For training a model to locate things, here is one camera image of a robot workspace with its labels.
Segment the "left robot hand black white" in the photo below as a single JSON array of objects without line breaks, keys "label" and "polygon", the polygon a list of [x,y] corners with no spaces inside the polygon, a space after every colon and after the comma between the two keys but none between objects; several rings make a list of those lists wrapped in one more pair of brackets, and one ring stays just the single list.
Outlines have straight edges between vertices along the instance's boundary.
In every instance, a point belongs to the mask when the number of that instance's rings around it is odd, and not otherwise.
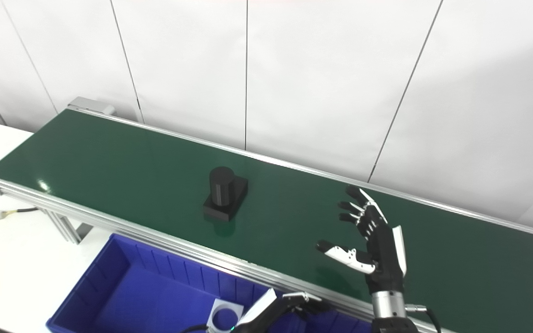
[{"label": "left robot hand black white", "polygon": [[263,294],[231,328],[231,333],[267,333],[280,318],[294,314],[306,322],[310,316],[328,312],[331,305],[322,298],[301,291],[277,296],[273,288]]}]

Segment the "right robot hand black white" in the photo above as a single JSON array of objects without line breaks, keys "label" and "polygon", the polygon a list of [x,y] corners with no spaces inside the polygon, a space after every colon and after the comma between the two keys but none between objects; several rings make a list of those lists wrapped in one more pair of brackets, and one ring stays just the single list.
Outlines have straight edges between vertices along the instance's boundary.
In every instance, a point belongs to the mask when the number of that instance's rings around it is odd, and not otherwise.
[{"label": "right robot hand black white", "polygon": [[404,292],[406,256],[401,226],[392,228],[377,202],[361,187],[347,185],[353,202],[339,202],[339,220],[353,224],[366,241],[366,251],[319,240],[316,249],[365,275],[370,295],[382,291]]}]

